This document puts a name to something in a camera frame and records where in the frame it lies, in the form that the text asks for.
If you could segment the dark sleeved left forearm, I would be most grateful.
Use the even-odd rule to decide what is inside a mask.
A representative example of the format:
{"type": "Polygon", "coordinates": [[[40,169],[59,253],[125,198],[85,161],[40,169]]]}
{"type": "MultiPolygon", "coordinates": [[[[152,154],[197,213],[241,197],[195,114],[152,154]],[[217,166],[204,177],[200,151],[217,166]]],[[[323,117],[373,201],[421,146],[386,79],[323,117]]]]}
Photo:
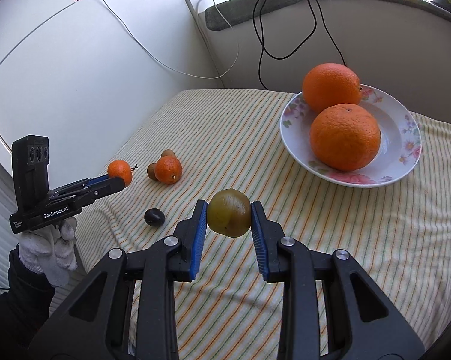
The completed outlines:
{"type": "Polygon", "coordinates": [[[0,359],[25,359],[30,342],[49,318],[55,289],[46,275],[27,269],[19,248],[9,254],[9,290],[0,294],[0,359]]]}

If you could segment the white gloved left hand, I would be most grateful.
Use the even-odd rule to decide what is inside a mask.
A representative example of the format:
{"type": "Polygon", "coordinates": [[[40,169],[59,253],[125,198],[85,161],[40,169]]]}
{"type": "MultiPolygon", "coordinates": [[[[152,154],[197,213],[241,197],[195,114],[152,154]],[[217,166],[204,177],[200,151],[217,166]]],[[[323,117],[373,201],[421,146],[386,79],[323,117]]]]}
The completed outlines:
{"type": "Polygon", "coordinates": [[[77,219],[70,217],[57,225],[48,225],[18,236],[19,258],[31,272],[44,274],[52,287],[69,282],[70,273],[77,269],[74,247],[77,219]]]}

